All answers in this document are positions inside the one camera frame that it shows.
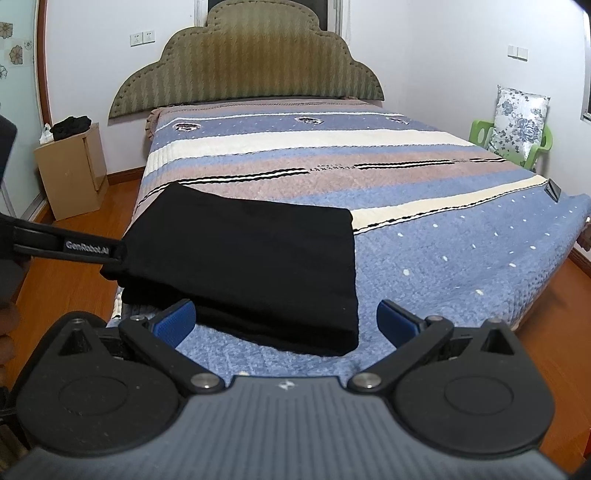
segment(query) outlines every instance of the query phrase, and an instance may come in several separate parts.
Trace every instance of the black cloth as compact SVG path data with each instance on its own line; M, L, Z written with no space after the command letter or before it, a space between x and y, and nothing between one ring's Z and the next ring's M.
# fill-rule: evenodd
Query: black cloth
M358 345L355 246L345 209L228 199L173 183L101 273L123 301L190 298L197 322L280 350L344 355Z
M50 132L53 134L53 140L64 140L74 135L83 134L90 129L91 124L92 121L87 116L80 116L78 118L69 116L51 127Z

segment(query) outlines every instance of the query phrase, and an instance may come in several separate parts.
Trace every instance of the window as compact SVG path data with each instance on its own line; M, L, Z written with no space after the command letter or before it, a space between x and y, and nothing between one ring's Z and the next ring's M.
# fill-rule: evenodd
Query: window
M194 0L195 25L205 25L207 13L222 0ZM320 20L320 28L341 35L343 0L295 0L310 8Z
M585 28L585 94L583 99L583 118L591 121L591 27L589 25L589 16L584 15Z

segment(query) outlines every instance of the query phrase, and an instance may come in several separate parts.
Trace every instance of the blue bedspread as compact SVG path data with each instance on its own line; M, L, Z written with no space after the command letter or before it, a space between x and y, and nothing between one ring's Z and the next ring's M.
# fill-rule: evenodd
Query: blue bedspread
M337 358L296 355L197 325L178 350L226 382L236 374L346 381L394 350L376 326L382 299L458 326L490 317L516 326L591 213L587 196L563 194L555 203L542 177L358 100L164 109L134 219L171 181L353 213L358 349ZM132 311L153 311L121 312L119 298L111 326Z

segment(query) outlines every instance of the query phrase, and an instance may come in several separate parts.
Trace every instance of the plastic bag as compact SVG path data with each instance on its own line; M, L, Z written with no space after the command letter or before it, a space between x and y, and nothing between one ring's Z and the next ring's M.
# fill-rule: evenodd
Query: plastic bag
M45 124L45 128L43 129L43 132L41 132L41 138L39 139L39 143L41 145L49 143L49 142L53 142L53 134L50 132L50 130L51 130L51 125Z

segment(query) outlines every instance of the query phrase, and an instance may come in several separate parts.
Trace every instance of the floral cushion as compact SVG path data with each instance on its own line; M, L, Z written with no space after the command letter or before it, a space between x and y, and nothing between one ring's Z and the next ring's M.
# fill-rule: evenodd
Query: floral cushion
M488 150L510 160L525 161L540 144L550 97L499 85L495 126Z

